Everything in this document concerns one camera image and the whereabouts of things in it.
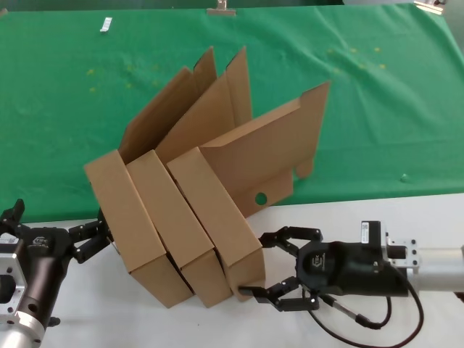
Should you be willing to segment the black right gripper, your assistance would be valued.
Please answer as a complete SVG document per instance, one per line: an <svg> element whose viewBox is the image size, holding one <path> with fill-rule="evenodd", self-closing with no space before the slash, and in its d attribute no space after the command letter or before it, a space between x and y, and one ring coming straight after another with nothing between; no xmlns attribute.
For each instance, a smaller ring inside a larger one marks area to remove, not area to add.
<svg viewBox="0 0 464 348"><path fill-rule="evenodd" d="M301 249L289 239L311 241ZM319 294L360 295L372 297L406 297L404 271L397 271L384 259L380 243L369 244L334 241L321 242L317 228L284 226L258 238L263 248L278 247L297 256L296 274L264 288L240 286L239 293L254 297L260 304L272 305L279 312L313 311L319 309L316 297L284 298L300 287Z"/></svg>

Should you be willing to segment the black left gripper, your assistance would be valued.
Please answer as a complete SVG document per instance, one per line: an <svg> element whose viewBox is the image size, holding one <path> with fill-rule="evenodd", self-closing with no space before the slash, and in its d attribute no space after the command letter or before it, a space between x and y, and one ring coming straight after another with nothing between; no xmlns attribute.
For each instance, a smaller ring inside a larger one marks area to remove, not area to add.
<svg viewBox="0 0 464 348"><path fill-rule="evenodd" d="M24 211L24 201L18 199L1 214L1 235L8 233L22 240L28 261L27 286L19 311L43 326L58 326L61 320L52 312L70 260L74 257L79 264L88 261L113 243L112 233L102 210L97 219L69 230L27 227L20 223Z"/></svg>

